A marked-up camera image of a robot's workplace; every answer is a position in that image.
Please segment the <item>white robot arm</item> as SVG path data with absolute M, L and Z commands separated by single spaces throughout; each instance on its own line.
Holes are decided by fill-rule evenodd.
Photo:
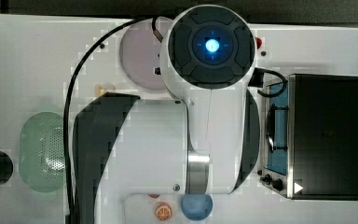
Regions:
M 71 224 L 124 224 L 134 194 L 230 194 L 253 171 L 260 118 L 249 91 L 255 38 L 240 15 L 202 5 L 161 41 L 166 99 L 107 92 L 75 119 Z

